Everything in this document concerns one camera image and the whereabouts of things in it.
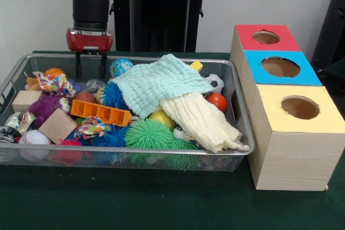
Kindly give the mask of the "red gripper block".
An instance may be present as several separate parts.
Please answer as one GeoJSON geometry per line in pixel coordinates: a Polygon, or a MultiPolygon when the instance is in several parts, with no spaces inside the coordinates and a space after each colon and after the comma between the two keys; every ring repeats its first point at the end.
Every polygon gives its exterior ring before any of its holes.
{"type": "MultiPolygon", "coordinates": [[[[108,52],[113,44],[113,35],[105,31],[83,31],[68,28],[66,32],[67,46],[75,53],[75,76],[82,77],[81,52],[98,51],[108,52]]],[[[106,53],[101,53],[99,79],[104,79],[106,73],[106,53]]]]}

